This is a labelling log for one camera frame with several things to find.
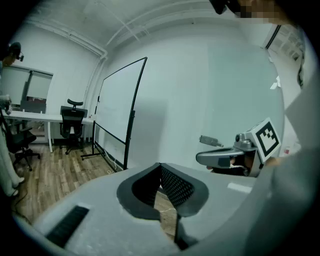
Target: white ceiling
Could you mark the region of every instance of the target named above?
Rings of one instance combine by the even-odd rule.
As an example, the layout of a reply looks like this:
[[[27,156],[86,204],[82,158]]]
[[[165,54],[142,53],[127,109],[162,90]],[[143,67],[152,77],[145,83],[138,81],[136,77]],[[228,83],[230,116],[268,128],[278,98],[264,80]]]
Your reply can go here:
[[[181,24],[237,24],[209,0],[44,0],[26,22],[68,29],[110,50],[128,40]]]

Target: black office chair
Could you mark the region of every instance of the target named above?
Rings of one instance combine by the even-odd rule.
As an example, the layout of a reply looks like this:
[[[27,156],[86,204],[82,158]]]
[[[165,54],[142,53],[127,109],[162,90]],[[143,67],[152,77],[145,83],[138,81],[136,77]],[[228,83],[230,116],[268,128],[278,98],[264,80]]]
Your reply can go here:
[[[85,112],[82,109],[76,109],[76,106],[82,106],[83,102],[75,102],[69,98],[67,102],[73,105],[73,108],[61,110],[62,122],[60,123],[60,134],[69,141],[65,152],[66,155],[75,147],[80,148],[81,151],[84,150],[83,142],[79,141],[79,138],[82,135],[82,120],[85,116]]]
[[[29,166],[29,171],[31,172],[32,168],[27,157],[37,156],[38,159],[40,159],[40,154],[33,153],[33,151],[29,149],[29,144],[31,142],[34,142],[37,139],[37,137],[30,132],[32,127],[19,129],[20,125],[24,124],[24,122],[21,121],[21,122],[13,123],[12,125],[17,126],[16,128],[17,133],[12,134],[9,125],[7,124],[4,118],[4,115],[2,114],[1,108],[0,108],[0,113],[1,113],[0,124],[3,124],[1,125],[1,127],[5,134],[6,146],[8,150],[15,155],[15,161],[13,162],[13,165],[16,165],[22,159],[25,159],[26,163]]]

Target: whiteboard frame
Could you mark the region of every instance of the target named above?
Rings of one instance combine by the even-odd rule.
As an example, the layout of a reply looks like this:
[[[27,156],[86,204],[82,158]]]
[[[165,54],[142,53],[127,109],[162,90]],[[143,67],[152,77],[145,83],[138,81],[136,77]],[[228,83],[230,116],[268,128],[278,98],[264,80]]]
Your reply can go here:
[[[135,102],[136,102],[136,97],[137,97],[137,92],[138,92],[138,88],[139,88],[139,84],[140,84],[140,81],[141,81],[141,77],[142,77],[142,74],[144,72],[144,69],[145,69],[145,65],[146,65],[146,62],[147,62],[147,57],[144,57],[144,58],[141,58],[141,59],[138,59],[122,68],[120,68],[119,70],[117,70],[116,72],[112,73],[111,75],[107,76],[105,79],[103,79],[102,81],[102,85],[101,85],[101,88],[100,88],[100,92],[99,92],[99,96],[98,96],[98,99],[97,99],[97,103],[96,103],[96,106],[95,106],[95,111],[94,111],[94,114],[96,114],[97,112],[97,107],[98,107],[98,104],[99,104],[99,99],[100,99],[100,93],[101,93],[101,90],[102,90],[102,87],[104,86],[104,81],[111,77],[112,75],[114,75],[115,73],[119,72],[120,70],[123,70],[125,69],[126,67],[132,65],[132,64],[135,64],[137,62],[140,62],[140,61],[143,61],[143,64],[142,64],[142,67],[141,67],[141,70],[140,70],[140,74],[139,74],[139,77],[138,77],[138,80],[137,80],[137,83],[136,83],[136,86],[135,86],[135,91],[134,91],[134,94],[133,94],[133,99],[132,99],[132,104],[131,104],[131,109],[130,109],[130,116],[129,116],[129,120],[128,120],[128,125],[127,125],[127,130],[126,130],[126,137],[125,137],[125,141],[119,139],[118,137],[116,137],[115,135],[113,135],[111,132],[107,131],[104,127],[102,127],[100,124],[98,124],[97,122],[95,122],[96,125],[98,125],[101,129],[103,129],[105,132],[107,132],[109,135],[111,135],[112,137],[114,137],[116,140],[118,140],[119,142],[121,142],[122,144],[125,145],[125,148],[124,148],[124,159],[123,159],[123,170],[126,170],[127,169],[127,165],[128,165],[128,155],[129,155],[129,145],[130,145],[130,139],[131,139],[131,131],[132,131],[132,126],[133,126],[133,119],[135,117],[135,111],[134,111],[134,107],[135,107]],[[95,140],[95,137],[92,138],[92,143],[93,144],[97,144],[99,145],[96,140]]]

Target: white table surface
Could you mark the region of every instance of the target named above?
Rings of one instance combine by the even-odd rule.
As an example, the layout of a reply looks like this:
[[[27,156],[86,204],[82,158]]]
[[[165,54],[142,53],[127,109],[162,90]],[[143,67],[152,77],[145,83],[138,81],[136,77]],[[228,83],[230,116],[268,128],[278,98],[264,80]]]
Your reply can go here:
[[[5,111],[2,111],[4,118],[17,119],[17,120],[28,120],[28,121],[38,121],[47,122],[47,132],[48,132],[48,142],[50,147],[50,152],[52,153],[52,143],[51,143],[51,129],[50,123],[61,123],[62,115],[60,114],[43,114],[43,113],[33,113],[33,112],[23,112],[23,111],[12,111],[10,115],[7,115]],[[83,118],[82,124],[90,125],[93,124],[94,120],[91,118]],[[86,140],[86,128],[84,128],[84,140]]]

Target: table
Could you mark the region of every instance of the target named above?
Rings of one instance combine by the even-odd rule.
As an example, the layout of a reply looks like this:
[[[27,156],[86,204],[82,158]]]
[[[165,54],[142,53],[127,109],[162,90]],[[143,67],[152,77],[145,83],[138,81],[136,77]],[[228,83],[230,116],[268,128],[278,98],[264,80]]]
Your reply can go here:
[[[62,123],[62,115],[60,114],[43,114],[43,113],[32,113],[32,112],[23,112],[23,111],[12,111],[10,115],[7,115],[5,111],[2,111],[4,118],[7,119],[17,119],[17,120],[27,120],[27,121],[37,121],[37,122],[47,122],[48,123],[48,141],[50,152],[52,153],[52,143],[51,143],[51,131],[50,123]],[[94,120],[91,118],[82,119],[84,125],[90,125],[94,123]],[[84,140],[87,138],[86,131],[83,132]]]

